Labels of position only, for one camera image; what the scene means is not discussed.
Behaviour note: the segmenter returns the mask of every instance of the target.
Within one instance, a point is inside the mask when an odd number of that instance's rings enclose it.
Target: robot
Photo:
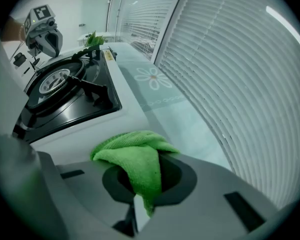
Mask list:
[[[39,53],[58,57],[63,36],[57,30],[55,14],[49,5],[42,5],[30,10],[24,22],[25,43],[33,57]]]

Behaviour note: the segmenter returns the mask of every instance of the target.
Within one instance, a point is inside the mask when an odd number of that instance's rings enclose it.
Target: flower pattern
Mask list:
[[[157,68],[151,67],[149,68],[149,71],[147,71],[144,68],[138,67],[136,70],[141,75],[136,75],[134,79],[137,81],[149,81],[149,86],[152,90],[159,90],[160,84],[167,88],[172,88],[172,84],[168,77],[166,77],[163,73],[159,73]]]

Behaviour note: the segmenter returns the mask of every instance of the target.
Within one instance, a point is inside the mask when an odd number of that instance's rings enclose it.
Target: black stove top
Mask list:
[[[14,128],[18,138],[32,143],[121,109],[104,54],[83,53],[48,65],[32,78],[25,91],[29,100]]]

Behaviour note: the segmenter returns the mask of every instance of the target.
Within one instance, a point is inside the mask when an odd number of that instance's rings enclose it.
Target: gas stove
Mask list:
[[[89,159],[116,134],[147,130],[148,121],[110,49],[90,47],[40,69],[14,135],[57,164]]]

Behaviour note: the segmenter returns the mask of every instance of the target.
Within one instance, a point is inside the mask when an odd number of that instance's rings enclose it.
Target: green plant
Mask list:
[[[84,47],[96,46],[96,45],[103,45],[105,42],[105,38],[103,36],[96,36],[96,31],[94,31],[91,36],[89,36],[88,40],[86,41]]]

